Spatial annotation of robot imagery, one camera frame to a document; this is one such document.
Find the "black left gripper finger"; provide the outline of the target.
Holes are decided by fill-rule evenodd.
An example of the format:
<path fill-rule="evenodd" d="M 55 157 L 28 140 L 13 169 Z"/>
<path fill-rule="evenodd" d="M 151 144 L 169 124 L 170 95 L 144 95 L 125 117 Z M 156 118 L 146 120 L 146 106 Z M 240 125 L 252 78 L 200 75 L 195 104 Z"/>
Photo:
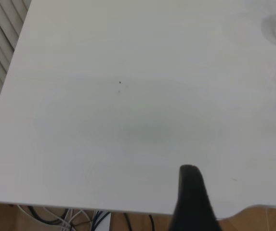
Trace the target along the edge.
<path fill-rule="evenodd" d="M 220 231 L 200 170 L 182 165 L 176 207 L 170 231 Z"/>

